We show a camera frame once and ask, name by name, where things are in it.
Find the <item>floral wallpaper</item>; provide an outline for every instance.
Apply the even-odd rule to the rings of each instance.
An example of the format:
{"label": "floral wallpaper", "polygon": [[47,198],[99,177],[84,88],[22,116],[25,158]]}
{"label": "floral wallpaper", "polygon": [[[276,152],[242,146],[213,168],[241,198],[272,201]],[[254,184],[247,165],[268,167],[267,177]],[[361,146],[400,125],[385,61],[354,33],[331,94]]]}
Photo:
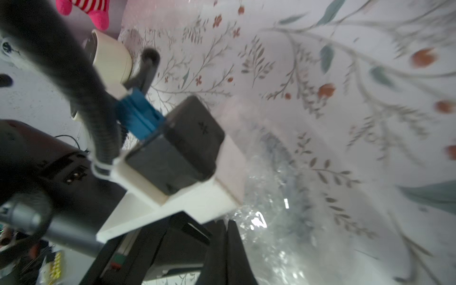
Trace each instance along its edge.
{"label": "floral wallpaper", "polygon": [[[152,104],[166,114],[191,94],[209,109],[248,98],[382,272],[359,280],[454,284],[456,2],[210,2],[183,26],[123,27],[134,71],[145,47],[161,55]],[[127,5],[124,19],[135,13]]]}

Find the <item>green leaf pattern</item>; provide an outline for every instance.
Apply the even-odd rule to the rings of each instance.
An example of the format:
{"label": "green leaf pattern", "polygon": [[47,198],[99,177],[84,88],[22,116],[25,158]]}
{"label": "green leaf pattern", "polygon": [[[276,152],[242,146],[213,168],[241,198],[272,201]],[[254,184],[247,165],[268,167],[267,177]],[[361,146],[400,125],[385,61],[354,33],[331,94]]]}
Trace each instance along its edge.
{"label": "green leaf pattern", "polygon": [[423,187],[402,187],[399,190],[415,203],[434,207],[456,215],[456,180]]}
{"label": "green leaf pattern", "polygon": [[388,86],[392,90],[396,90],[395,85],[391,79],[385,74],[385,69],[380,66],[376,66],[369,70],[369,74],[372,76],[375,82],[381,85]]}
{"label": "green leaf pattern", "polygon": [[293,22],[296,22],[300,18],[304,17],[306,14],[307,13],[300,14],[300,15],[294,15],[294,16],[290,16],[288,18],[282,19],[282,20],[279,21],[279,25],[288,25],[288,24],[291,24]]}
{"label": "green leaf pattern", "polygon": [[320,50],[321,71],[323,71],[324,74],[326,74],[331,67],[333,58],[334,49],[330,45],[326,45]]}
{"label": "green leaf pattern", "polygon": [[329,4],[329,6],[326,8],[325,14],[317,22],[316,25],[320,26],[331,22],[344,3],[345,0],[334,0],[333,2],[331,2],[331,4]]}
{"label": "green leaf pattern", "polygon": [[184,82],[182,83],[182,88],[184,88],[185,82],[187,82],[189,72],[190,72],[190,69],[188,69],[187,73],[185,73],[185,75],[182,77],[182,79],[184,79]]}

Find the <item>electrical connector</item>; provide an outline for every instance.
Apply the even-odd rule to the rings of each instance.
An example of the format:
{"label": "electrical connector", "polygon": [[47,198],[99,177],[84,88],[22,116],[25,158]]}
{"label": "electrical connector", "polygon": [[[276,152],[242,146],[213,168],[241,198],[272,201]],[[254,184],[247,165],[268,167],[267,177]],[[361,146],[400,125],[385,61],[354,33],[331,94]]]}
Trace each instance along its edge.
{"label": "electrical connector", "polygon": [[214,174],[224,138],[211,113],[190,96],[125,160],[163,193],[172,195]]}
{"label": "electrical connector", "polygon": [[119,122],[139,140],[148,138],[166,121],[138,88],[117,102],[116,112]]}

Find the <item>white plastic bracket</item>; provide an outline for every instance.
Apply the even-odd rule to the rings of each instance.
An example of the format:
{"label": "white plastic bracket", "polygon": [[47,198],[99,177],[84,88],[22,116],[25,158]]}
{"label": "white plastic bracket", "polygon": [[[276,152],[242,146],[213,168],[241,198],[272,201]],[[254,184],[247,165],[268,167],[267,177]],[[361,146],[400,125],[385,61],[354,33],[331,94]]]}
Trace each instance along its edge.
{"label": "white plastic bracket", "polygon": [[244,155],[226,135],[220,146],[214,175],[167,196],[124,160],[114,160],[113,181],[127,190],[120,203],[97,233],[99,242],[185,211],[198,223],[206,223],[242,205],[246,178]]}

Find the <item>red flower pattern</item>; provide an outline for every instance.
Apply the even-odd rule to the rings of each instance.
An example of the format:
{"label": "red flower pattern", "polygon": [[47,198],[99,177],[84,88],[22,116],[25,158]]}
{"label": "red flower pattern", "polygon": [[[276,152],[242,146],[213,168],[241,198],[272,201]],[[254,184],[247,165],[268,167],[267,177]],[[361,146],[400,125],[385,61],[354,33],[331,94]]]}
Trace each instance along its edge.
{"label": "red flower pattern", "polygon": [[332,83],[323,84],[318,89],[318,98],[320,98],[320,99],[329,98],[334,94],[335,90],[336,90],[336,88],[334,87],[334,84],[332,84]]}
{"label": "red flower pattern", "polygon": [[442,100],[434,105],[437,112],[442,114],[451,114],[455,111],[456,104],[450,100]]}
{"label": "red flower pattern", "polygon": [[200,85],[202,82],[201,82],[201,75],[200,77],[196,78],[195,81],[197,82],[197,86]]}
{"label": "red flower pattern", "polygon": [[456,161],[456,145],[450,145],[446,147],[446,154],[452,161]]}
{"label": "red flower pattern", "polygon": [[241,28],[238,28],[237,30],[233,30],[233,39],[236,38],[237,36],[239,36],[240,30],[241,30]]}
{"label": "red flower pattern", "polygon": [[437,55],[432,53],[433,48],[424,48],[411,56],[411,62],[415,68],[424,68],[437,60]]}
{"label": "red flower pattern", "polygon": [[214,24],[212,25],[212,28],[218,27],[218,25],[220,25],[221,22],[222,22],[222,14],[218,15],[217,17],[215,17]]}

